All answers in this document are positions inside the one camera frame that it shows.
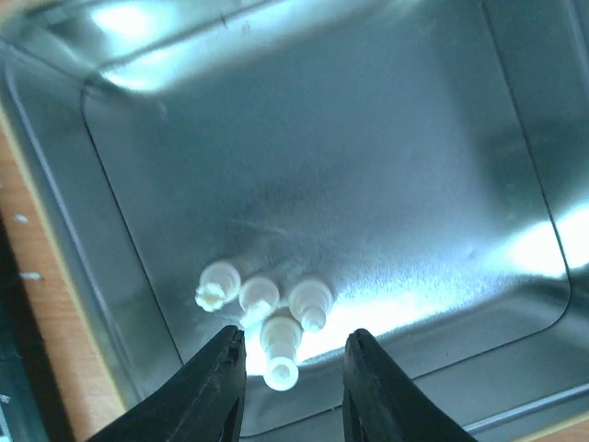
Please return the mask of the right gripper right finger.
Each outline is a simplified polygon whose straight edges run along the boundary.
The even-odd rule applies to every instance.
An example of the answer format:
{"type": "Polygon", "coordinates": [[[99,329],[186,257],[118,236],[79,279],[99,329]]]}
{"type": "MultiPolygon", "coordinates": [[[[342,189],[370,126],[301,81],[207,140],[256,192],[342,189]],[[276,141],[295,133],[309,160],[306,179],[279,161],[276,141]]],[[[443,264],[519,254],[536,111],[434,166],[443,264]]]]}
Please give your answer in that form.
{"type": "Polygon", "coordinates": [[[343,361],[346,441],[472,441],[365,329],[351,333],[343,361]]]}

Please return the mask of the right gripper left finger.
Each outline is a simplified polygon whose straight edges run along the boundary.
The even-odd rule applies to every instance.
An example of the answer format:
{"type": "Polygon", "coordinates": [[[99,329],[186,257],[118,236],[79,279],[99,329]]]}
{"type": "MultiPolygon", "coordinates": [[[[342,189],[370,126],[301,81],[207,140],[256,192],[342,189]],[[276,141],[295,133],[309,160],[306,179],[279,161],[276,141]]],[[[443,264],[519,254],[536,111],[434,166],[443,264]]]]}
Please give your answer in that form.
{"type": "Polygon", "coordinates": [[[238,441],[246,393],[245,335],[225,326],[169,381],[91,441],[238,441]]]}

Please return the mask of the white bishop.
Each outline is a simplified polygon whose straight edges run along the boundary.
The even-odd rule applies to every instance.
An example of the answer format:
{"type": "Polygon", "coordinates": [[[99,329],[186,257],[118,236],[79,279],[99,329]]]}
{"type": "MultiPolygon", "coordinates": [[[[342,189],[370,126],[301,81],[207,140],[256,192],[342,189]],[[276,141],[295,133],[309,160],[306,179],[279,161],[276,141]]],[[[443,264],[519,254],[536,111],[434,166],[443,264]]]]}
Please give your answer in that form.
{"type": "Polygon", "coordinates": [[[297,351],[302,341],[300,324],[287,316],[268,318],[260,331],[260,344],[266,356],[263,379],[272,390],[290,390],[298,381],[297,351]]]}
{"type": "Polygon", "coordinates": [[[327,321],[334,296],[329,287],[316,277],[300,280],[290,291],[289,310],[305,332],[321,331],[327,321]]]}

